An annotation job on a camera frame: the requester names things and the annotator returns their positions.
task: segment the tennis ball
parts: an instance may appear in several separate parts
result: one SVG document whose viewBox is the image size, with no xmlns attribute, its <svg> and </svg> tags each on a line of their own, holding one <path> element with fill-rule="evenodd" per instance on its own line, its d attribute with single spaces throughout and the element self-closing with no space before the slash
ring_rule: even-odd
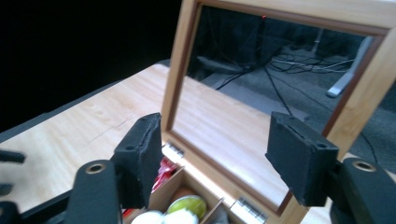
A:
<svg viewBox="0 0 396 224">
<path fill-rule="evenodd" d="M 198 218 L 202 218 L 206 213 L 206 202 L 197 195 L 184 196 L 174 201 L 169 206 L 167 213 L 171 214 L 181 209 L 189 210 Z"/>
</svg>

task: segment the mirror frame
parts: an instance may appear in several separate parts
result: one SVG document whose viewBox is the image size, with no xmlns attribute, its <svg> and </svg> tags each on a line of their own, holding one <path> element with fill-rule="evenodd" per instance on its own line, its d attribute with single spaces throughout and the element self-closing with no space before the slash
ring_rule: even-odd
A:
<svg viewBox="0 0 396 224">
<path fill-rule="evenodd" d="M 341 160 L 396 80 L 396 2 L 375 0 L 183 0 L 163 99 L 164 141 L 173 132 L 183 78 L 188 69 L 202 6 L 371 35 L 374 41 L 328 121 L 323 135 L 340 148 Z M 308 210 L 288 193 L 274 211 L 276 223 L 300 223 Z"/>
</svg>

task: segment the wooden table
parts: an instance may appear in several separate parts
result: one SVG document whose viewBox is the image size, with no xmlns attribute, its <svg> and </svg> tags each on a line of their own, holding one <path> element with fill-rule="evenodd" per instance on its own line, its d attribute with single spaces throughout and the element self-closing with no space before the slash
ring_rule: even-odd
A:
<svg viewBox="0 0 396 224">
<path fill-rule="evenodd" d="M 14 184 L 0 201 L 15 202 L 25 212 L 70 190 L 81 165 L 110 159 L 139 118 L 161 111 L 168 70 L 152 65 L 1 143 L 1 149 L 27 158 L 24 164 L 0 163 L 0 181 Z M 328 209 L 313 211 L 304 222 L 330 222 Z"/>
</svg>

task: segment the wooden box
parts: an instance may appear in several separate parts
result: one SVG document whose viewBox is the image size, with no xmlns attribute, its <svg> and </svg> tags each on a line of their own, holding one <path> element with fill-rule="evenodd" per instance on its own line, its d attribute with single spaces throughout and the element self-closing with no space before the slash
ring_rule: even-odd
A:
<svg viewBox="0 0 396 224">
<path fill-rule="evenodd" d="M 396 50 L 396 5 L 370 0 L 183 1 L 163 101 L 163 140 L 183 151 L 185 169 L 193 167 L 194 171 L 187 173 L 202 172 L 210 184 L 199 183 L 207 190 L 218 189 L 214 195 L 222 198 L 226 207 L 244 198 L 268 223 L 300 223 L 309 208 L 297 204 L 264 156 L 269 115 L 186 76 L 203 7 L 265 15 L 373 38 L 322 133 L 340 147 L 341 160 L 396 78 L 392 72 L 396 63 L 392 56 Z"/>
<path fill-rule="evenodd" d="M 185 77 L 202 6 L 374 37 L 323 131 L 344 158 L 396 78 L 394 2 L 184 0 L 170 70 L 151 66 L 1 144 L 27 154 L 23 166 L 0 164 L 1 181 L 15 184 L 1 200 L 24 212 L 70 190 L 82 164 L 109 159 L 137 119 L 161 111 L 171 146 L 164 154 L 181 170 L 152 195 L 151 208 L 164 210 L 172 190 L 189 185 L 207 199 L 206 218 L 221 207 L 235 223 L 330 222 L 328 210 L 300 206 L 265 158 L 270 116 Z"/>
</svg>

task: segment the metal hinge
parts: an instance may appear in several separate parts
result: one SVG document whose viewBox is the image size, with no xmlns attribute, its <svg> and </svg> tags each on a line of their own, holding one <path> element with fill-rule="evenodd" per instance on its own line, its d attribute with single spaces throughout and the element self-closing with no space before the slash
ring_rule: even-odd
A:
<svg viewBox="0 0 396 224">
<path fill-rule="evenodd" d="M 184 151 L 170 143 L 163 145 L 163 154 L 173 162 L 178 162 L 184 157 Z"/>
<path fill-rule="evenodd" d="M 263 224 L 267 220 L 268 216 L 264 212 L 255 208 L 245 198 L 239 198 L 230 209 L 245 223 L 251 224 Z"/>
</svg>

